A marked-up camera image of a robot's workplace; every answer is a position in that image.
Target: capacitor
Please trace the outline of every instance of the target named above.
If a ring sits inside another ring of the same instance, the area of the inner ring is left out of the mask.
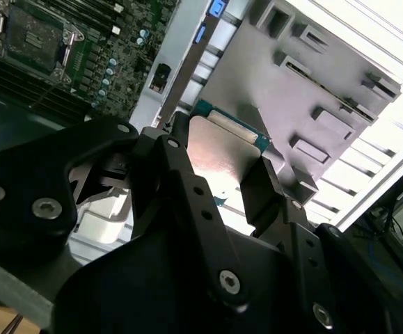
[[[139,35],[142,38],[147,38],[150,35],[150,32],[147,29],[141,29],[141,31],[139,31]]]

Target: screw hole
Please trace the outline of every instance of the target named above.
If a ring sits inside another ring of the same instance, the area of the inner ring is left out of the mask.
[[[314,243],[313,243],[311,240],[309,240],[309,239],[306,240],[306,243],[307,243],[308,246],[310,246],[311,248],[314,248],[314,247],[315,247]]]
[[[226,277],[224,280],[225,280],[226,284],[229,285],[230,287],[235,286],[235,281],[233,280],[232,277]]]
[[[319,264],[317,263],[316,260],[314,260],[313,258],[309,258],[308,261],[311,263],[311,265],[315,268],[317,268],[319,266]]]
[[[202,215],[205,219],[207,219],[208,221],[211,221],[211,220],[213,219],[212,214],[211,214],[210,212],[208,212],[208,211],[203,210],[203,211],[201,212],[201,215]]]
[[[40,209],[42,211],[47,211],[47,212],[53,212],[54,211],[54,207],[51,203],[43,203],[40,205]]]
[[[204,191],[201,188],[198,188],[197,186],[193,188],[193,191],[195,191],[195,193],[197,193],[200,196],[204,195]]]

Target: metal sheet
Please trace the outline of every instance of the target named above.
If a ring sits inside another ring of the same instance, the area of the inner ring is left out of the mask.
[[[200,116],[191,119],[187,153],[195,173],[220,198],[235,191],[260,156],[255,146]]]
[[[375,66],[289,4],[272,2],[287,14],[294,15],[293,24],[303,22],[314,26],[326,39],[326,53],[317,53],[292,36],[294,25],[288,25],[279,37],[271,38],[245,17],[200,98],[239,119],[243,116],[239,112],[241,106],[256,106],[273,138],[274,146],[285,157],[287,165],[305,170],[314,180],[318,180],[368,124],[340,110],[341,103],[332,94],[289,68],[275,65],[276,50],[283,50],[305,65],[312,71],[314,80],[336,95],[353,97],[374,115],[379,114],[388,103],[361,88],[366,74],[377,71]],[[311,117],[317,107],[339,118],[354,129],[354,133],[345,140],[330,129],[318,125]],[[327,153],[330,159],[321,164],[296,152],[290,146],[295,136]],[[288,186],[295,181],[289,168],[284,168],[279,178]]]

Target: black metal bracket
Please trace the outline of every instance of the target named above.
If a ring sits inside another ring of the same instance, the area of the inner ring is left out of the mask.
[[[57,254],[76,223],[74,198],[93,161],[116,147],[128,150],[137,137],[131,125],[105,118],[0,152],[0,253],[25,260]]]

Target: mounting hole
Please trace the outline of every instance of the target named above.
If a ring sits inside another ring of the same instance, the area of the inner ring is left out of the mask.
[[[309,239],[306,240],[306,243],[307,243],[308,246],[310,246],[311,248],[314,248],[314,247],[315,247],[314,243],[313,243],[311,240],[309,240]]]
[[[125,126],[124,124],[118,124],[118,130],[125,132],[126,134],[130,132],[129,127]]]
[[[214,218],[212,214],[206,210],[203,210],[201,212],[201,215],[204,217],[204,219],[207,219],[208,221],[211,221]]]
[[[168,139],[167,143],[173,148],[178,148],[180,146],[180,143],[178,143],[175,139]]]
[[[195,193],[197,193],[200,196],[204,195],[204,191],[201,188],[198,188],[197,186],[193,188],[193,191],[195,191]]]
[[[314,260],[312,257],[310,257],[309,259],[308,259],[308,261],[311,263],[311,265],[313,266],[313,267],[315,267],[315,268],[317,268],[318,266],[319,266],[319,263],[316,261],[316,260]]]

